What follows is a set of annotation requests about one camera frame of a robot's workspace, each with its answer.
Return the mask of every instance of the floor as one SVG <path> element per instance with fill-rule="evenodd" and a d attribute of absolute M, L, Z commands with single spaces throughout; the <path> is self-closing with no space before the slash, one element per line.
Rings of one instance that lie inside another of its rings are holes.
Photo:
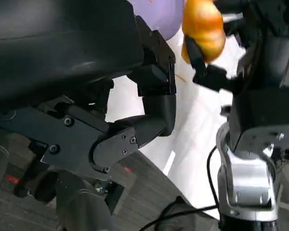
<path fill-rule="evenodd" d="M 33 154 L 26 147 L 29 141 L 16 134 L 8 137 L 10 165 L 24 169 Z M 167 177 L 140 152 L 111 168 L 113 181 L 125 191 L 113 215 L 115 231 L 138 231 L 159 217 L 161 211 L 177 196 L 182 196 Z M 20 199 L 12 194 L 14 184 L 4 179 L 0 189 L 0 231 L 53 231 L 56 229 L 55 209 L 46 207 L 33 197 Z M 197 230 L 216 230 L 217 222 L 197 218 Z"/>

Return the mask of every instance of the silver metal joint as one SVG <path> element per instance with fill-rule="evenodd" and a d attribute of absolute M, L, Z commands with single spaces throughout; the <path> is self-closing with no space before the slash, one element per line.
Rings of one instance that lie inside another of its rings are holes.
<path fill-rule="evenodd" d="M 267 163 L 248 150 L 233 153 L 228 134 L 225 123 L 216 137 L 222 160 L 218 173 L 220 212 L 243 220 L 277 220 L 274 184 Z"/>

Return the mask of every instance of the metal bracket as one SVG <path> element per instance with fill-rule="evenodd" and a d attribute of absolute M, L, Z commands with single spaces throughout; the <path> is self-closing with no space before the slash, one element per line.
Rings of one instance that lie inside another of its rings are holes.
<path fill-rule="evenodd" d="M 93 160 L 97 166 L 111 166 L 138 150 L 135 129 L 127 128 L 97 144 Z"/>
<path fill-rule="evenodd" d="M 101 180 L 110 178 L 95 171 L 89 162 L 92 145 L 102 139 L 105 133 L 76 118 L 69 115 L 55 118 L 35 108 L 27 107 L 17 110 L 11 120 L 0 120 L 0 128 L 47 145 L 48 149 L 41 159 L 44 163 Z"/>
<path fill-rule="evenodd" d="M 273 179 L 266 163 L 253 153 L 232 153 L 228 138 L 225 123 L 216 136 L 222 160 L 218 173 L 220 212 L 242 220 L 277 220 Z"/>

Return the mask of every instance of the robotic hand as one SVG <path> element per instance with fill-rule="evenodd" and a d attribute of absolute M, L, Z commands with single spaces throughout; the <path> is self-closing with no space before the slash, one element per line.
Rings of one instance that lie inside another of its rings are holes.
<path fill-rule="evenodd" d="M 205 66 L 203 49 L 185 35 L 193 81 L 215 91 L 233 93 L 233 104 L 222 109 L 227 116 L 218 131 L 216 146 L 222 165 L 218 173 L 221 230 L 277 230 L 274 190 L 275 165 L 263 153 L 289 149 L 289 25 L 282 1 L 217 0 L 221 13 L 243 13 L 243 18 L 224 24 L 247 49 L 238 76 Z"/>

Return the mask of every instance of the purple balloon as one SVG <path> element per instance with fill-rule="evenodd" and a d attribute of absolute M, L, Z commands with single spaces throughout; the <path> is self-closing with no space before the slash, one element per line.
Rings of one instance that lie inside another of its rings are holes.
<path fill-rule="evenodd" d="M 184 0 L 128 0 L 135 15 L 141 16 L 151 30 L 159 30 L 165 40 L 171 39 L 182 23 Z"/>

